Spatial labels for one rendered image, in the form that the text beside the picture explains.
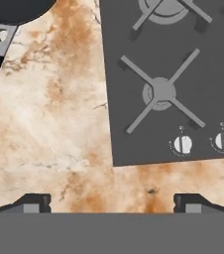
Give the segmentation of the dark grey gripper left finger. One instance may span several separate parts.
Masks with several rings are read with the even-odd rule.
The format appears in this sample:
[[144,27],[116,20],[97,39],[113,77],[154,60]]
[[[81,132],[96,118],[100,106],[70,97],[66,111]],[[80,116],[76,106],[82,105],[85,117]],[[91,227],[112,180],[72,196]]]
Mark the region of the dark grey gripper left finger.
[[51,213],[52,197],[49,193],[26,193],[15,202],[0,206],[4,213]]

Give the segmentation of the dark grey hob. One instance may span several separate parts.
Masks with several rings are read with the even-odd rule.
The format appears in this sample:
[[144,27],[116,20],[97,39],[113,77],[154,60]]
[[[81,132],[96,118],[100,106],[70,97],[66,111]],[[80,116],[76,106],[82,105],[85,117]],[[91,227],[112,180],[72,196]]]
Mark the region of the dark grey hob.
[[114,166],[224,158],[224,0],[99,1]]

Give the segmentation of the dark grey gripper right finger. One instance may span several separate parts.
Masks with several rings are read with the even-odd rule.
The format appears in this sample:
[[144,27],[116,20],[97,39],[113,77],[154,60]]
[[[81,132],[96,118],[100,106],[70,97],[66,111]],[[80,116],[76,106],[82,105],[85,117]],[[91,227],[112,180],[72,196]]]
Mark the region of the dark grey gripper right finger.
[[176,193],[173,202],[174,213],[224,212],[224,206],[210,202],[199,193]]

